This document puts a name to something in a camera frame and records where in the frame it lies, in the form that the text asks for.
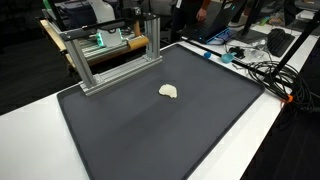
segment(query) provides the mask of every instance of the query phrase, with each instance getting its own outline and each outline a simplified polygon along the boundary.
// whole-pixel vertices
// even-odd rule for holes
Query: person
[[[177,33],[186,25],[203,22],[211,0],[178,0],[174,8],[171,24],[171,43],[180,39]]]

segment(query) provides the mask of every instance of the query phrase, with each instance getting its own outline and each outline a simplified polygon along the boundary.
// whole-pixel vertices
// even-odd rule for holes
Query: desk
[[[271,29],[270,26],[254,28],[264,32]],[[300,70],[316,41],[317,38],[308,37],[303,48],[297,51],[289,63]],[[188,43],[181,42],[181,45],[196,53],[204,53]],[[218,46],[207,47],[220,53],[224,50]],[[210,59],[221,64],[217,57]],[[236,70],[231,64],[222,65],[245,75],[244,70]],[[0,116],[1,179],[89,179],[56,95]],[[280,101],[267,91],[263,93],[226,133],[190,179],[240,179],[280,110]]]

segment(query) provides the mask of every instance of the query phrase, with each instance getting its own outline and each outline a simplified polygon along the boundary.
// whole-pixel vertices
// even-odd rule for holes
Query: green light
[[[104,47],[103,41],[102,41],[102,37],[101,37],[101,33],[97,33],[96,34],[96,38],[97,38],[97,43],[99,47]]]
[[[120,33],[121,40],[123,40],[123,37],[122,37],[122,33],[121,33],[120,28],[118,28],[118,31],[119,31],[119,33]]]

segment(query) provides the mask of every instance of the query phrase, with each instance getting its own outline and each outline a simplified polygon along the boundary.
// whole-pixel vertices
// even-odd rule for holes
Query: cable
[[[239,27],[242,27],[242,26],[244,26],[244,25],[246,25],[246,24],[241,24],[241,25],[236,25],[236,26],[228,26],[229,28],[239,28]]]
[[[286,65],[281,71],[276,72],[276,76],[271,76],[278,64],[279,62],[273,61],[249,63],[248,65],[255,71],[248,71],[248,73],[252,79],[263,84],[266,89],[278,96],[290,108],[311,113],[314,104],[308,85],[299,76],[299,72],[290,65]],[[264,70],[265,76],[258,75],[257,70]],[[292,90],[291,94],[287,92],[285,86]]]

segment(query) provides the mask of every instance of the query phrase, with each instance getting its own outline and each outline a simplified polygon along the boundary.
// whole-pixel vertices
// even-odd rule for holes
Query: small object
[[[266,16],[265,18],[263,18],[261,21],[260,21],[260,24],[259,26],[264,26],[268,20],[270,19],[270,16]]]
[[[224,63],[230,63],[231,61],[233,61],[235,55],[236,55],[235,52],[223,54],[223,55],[221,56],[222,62],[224,62]]]
[[[205,58],[210,58],[211,57],[211,53],[210,52],[205,52],[204,54],[203,54],[203,56],[205,57]]]
[[[235,56],[239,59],[243,59],[246,57],[244,55],[244,49],[241,49],[239,46],[230,48],[228,53],[236,53]]]
[[[170,84],[162,85],[159,89],[159,94],[169,96],[171,98],[177,98],[178,96],[176,87]]]

